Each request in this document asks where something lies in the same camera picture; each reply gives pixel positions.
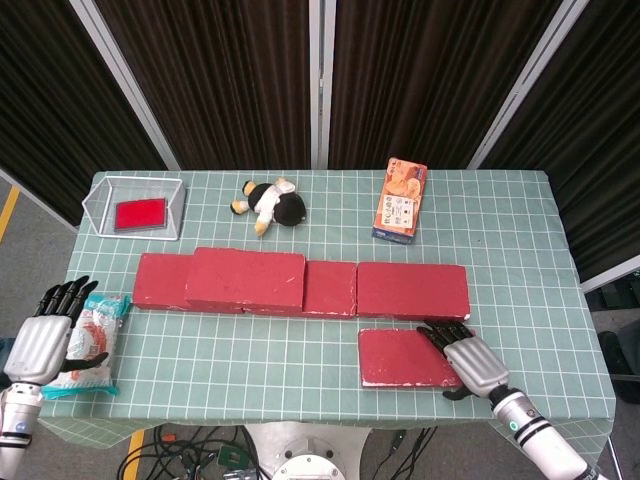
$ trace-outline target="stuffed penguin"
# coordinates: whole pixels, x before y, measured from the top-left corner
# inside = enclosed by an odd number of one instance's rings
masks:
[[[281,225],[294,227],[304,220],[307,210],[302,198],[295,193],[296,186],[286,178],[280,177],[274,184],[256,185],[248,181],[242,187],[247,200],[231,202],[231,211],[242,215],[251,209],[258,214],[256,233],[261,236],[267,231],[271,220]]]

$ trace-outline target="red brick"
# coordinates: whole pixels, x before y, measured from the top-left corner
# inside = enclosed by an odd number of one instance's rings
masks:
[[[416,330],[360,330],[363,387],[457,387],[462,381],[429,340]]]
[[[301,312],[304,271],[305,258],[300,254],[197,248],[185,298],[194,307],[209,310]]]
[[[350,262],[307,262],[302,312],[247,308],[256,315],[282,315],[305,318],[353,318],[356,314],[356,272]]]
[[[358,265],[359,316],[464,321],[470,314],[467,274],[462,266]]]
[[[184,298],[191,255],[143,253],[133,287],[133,304],[148,310],[211,311],[190,305]],[[220,313],[239,313],[228,309]]]

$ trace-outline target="table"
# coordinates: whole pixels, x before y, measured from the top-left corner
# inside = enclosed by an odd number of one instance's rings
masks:
[[[534,171],[429,171],[412,245],[373,239],[382,171],[116,172],[181,178],[187,205],[176,242],[104,239],[83,218],[68,279],[89,274],[130,293],[143,252],[198,246],[303,253],[308,259],[455,263],[467,268],[469,325],[511,370],[511,385],[587,459],[611,431],[615,396],[547,177]],[[94,178],[94,185],[104,174]],[[255,236],[255,215],[229,209],[245,180],[293,180],[306,222]],[[415,323],[211,315],[134,308],[119,338],[120,394],[46,402],[41,421],[67,441],[106,448],[172,421],[223,425],[297,420],[379,428],[491,421],[486,400],[439,390],[360,387],[357,332]]]

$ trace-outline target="yellow floor stripe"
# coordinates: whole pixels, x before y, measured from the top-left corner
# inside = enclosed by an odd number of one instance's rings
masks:
[[[13,213],[13,209],[15,208],[16,202],[18,201],[18,195],[20,195],[20,189],[15,185],[12,186],[11,190],[9,191],[7,201],[4,203],[2,213],[0,213],[0,242],[2,242],[4,232],[7,230],[7,225],[9,225],[11,214]]]
[[[136,433],[131,435],[131,442],[129,443],[129,453],[140,448],[142,446],[142,442],[144,442],[144,430],[138,430]],[[140,455],[140,453],[140,451],[134,453],[131,458],[137,457],[138,455]],[[124,480],[136,480],[136,477],[138,476],[139,463],[140,460],[134,460],[133,462],[131,462],[124,473]]]

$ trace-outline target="cardboard box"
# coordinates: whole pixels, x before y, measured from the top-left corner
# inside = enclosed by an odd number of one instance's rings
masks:
[[[411,243],[416,234],[427,167],[399,158],[389,159],[373,221],[372,235],[392,242]]]

